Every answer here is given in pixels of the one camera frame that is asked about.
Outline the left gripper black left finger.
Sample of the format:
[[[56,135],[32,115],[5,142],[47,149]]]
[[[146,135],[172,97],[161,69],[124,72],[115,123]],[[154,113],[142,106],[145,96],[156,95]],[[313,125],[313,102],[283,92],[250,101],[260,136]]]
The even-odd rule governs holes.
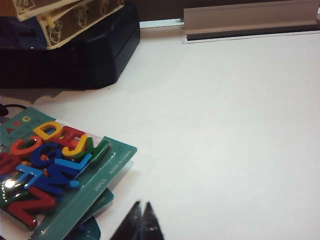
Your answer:
[[[111,240],[137,240],[142,222],[141,202],[136,201],[118,226]]]

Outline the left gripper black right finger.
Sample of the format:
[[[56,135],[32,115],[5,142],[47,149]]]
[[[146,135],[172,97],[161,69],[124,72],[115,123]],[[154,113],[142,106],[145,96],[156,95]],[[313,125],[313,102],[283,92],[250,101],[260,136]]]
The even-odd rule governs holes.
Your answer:
[[[146,203],[146,207],[142,216],[142,239],[143,240],[164,240],[158,218],[152,208],[150,202]]]

